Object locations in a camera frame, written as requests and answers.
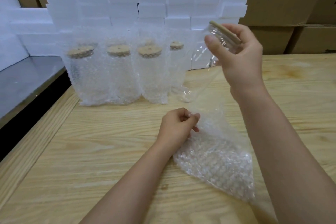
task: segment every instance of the light wood tabletop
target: light wood tabletop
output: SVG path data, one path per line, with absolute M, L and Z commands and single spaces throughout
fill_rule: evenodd
M 263 59 L 270 94 L 336 181 L 336 55 Z M 200 73 L 204 70 L 187 72 L 187 80 Z M 222 73 L 202 99 L 224 99 L 228 122 L 246 135 Z M 183 106 L 188 104 L 171 96 L 167 105 L 140 99 L 127 106 L 83 107 L 69 88 L 0 163 L 0 223 L 77 224 L 151 146 L 162 116 Z M 253 161 L 256 201 L 249 205 L 188 176 L 170 160 L 144 223 L 275 222 L 254 154 Z

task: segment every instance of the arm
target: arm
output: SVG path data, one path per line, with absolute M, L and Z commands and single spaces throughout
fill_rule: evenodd
M 261 44 L 248 27 L 225 26 L 242 40 L 242 52 L 230 53 L 211 36 L 205 41 L 223 64 L 279 223 L 334 223 L 336 185 L 268 94 Z
M 187 139 L 199 114 L 185 108 L 168 112 L 153 146 L 91 209 L 80 224 L 141 223 L 169 158 Z

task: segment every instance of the clear plastic wrap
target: clear plastic wrap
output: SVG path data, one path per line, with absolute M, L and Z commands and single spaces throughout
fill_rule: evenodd
M 206 29 L 200 32 L 196 31 L 195 34 L 196 46 L 191 57 L 191 62 L 193 64 L 201 63 L 202 68 L 206 68 L 206 72 L 203 72 L 201 75 L 196 75 L 198 78 L 183 85 L 184 91 L 182 94 L 179 94 L 179 100 L 183 102 L 194 101 L 199 93 L 202 92 L 220 72 L 220 69 L 215 68 L 215 66 L 220 65 L 220 62 L 208 50 L 204 42 L 205 36 L 214 35 L 220 40 L 221 44 L 232 53 L 237 53 L 241 44 L 241 40 L 237 38 L 236 35 L 213 21 L 209 22 Z
M 99 105 L 109 100 L 107 70 L 102 66 L 106 61 L 103 39 L 97 28 L 77 27 L 62 46 L 62 60 L 82 105 Z
M 254 199 L 252 156 L 248 138 L 225 119 L 224 107 L 199 112 L 199 132 L 174 154 L 174 162 L 187 174 L 243 201 Z
M 133 67 L 141 93 L 149 102 L 166 104 L 170 91 L 166 30 L 141 24 L 138 31 Z
M 114 27 L 107 36 L 105 66 L 108 70 L 109 102 L 132 103 L 141 96 L 132 65 L 132 59 L 137 54 L 136 49 L 132 48 L 136 34 L 134 31 Z
M 169 77 L 171 91 L 182 93 L 187 67 L 190 69 L 191 52 L 194 47 L 194 38 L 191 30 L 168 29 L 167 42 L 169 46 Z

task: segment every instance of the person's right hand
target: person's right hand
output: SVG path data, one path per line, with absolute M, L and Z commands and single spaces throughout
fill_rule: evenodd
M 221 62 L 224 76 L 231 86 L 231 94 L 237 100 L 239 93 L 251 90 L 264 90 L 263 83 L 263 46 L 247 26 L 223 24 L 242 41 L 243 50 L 233 54 L 224 48 L 212 35 L 204 39 L 210 52 Z

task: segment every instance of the bubble wrap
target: bubble wrap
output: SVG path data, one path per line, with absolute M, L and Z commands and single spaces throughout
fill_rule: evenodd
M 254 198 L 252 156 L 248 139 L 226 121 L 223 111 L 201 112 L 199 133 L 174 154 L 175 163 L 187 174 L 243 201 Z
M 169 48 L 169 77 L 171 91 L 174 93 L 182 93 L 185 88 L 183 87 L 184 78 L 186 77 L 186 67 L 191 62 L 191 52 L 193 48 L 193 35 L 191 30 L 185 29 L 168 29 L 167 30 L 167 43 Z M 172 43 L 181 43 L 181 49 L 174 49 Z
M 71 84 L 82 100 L 82 105 L 99 105 L 109 100 L 107 70 L 102 66 L 106 57 L 103 55 L 102 41 L 104 38 L 101 33 L 102 31 L 96 28 L 77 27 L 73 29 L 72 38 L 61 46 L 61 58 Z M 77 59 L 72 59 L 67 55 L 69 50 L 82 46 L 93 46 L 93 54 Z
M 134 31 L 127 31 L 122 28 L 114 27 L 108 32 L 105 49 L 107 55 L 109 102 L 116 104 L 129 104 L 136 101 L 140 96 L 140 88 L 137 83 L 132 59 L 137 54 L 131 48 L 134 41 Z M 108 49 L 111 46 L 128 46 L 130 53 L 125 55 L 109 55 Z
M 138 29 L 138 38 L 134 46 L 137 54 L 133 59 L 133 68 L 141 93 L 151 103 L 166 104 L 170 91 L 166 31 L 151 25 L 138 25 Z M 159 56 L 144 58 L 138 53 L 140 47 L 150 45 L 162 48 Z

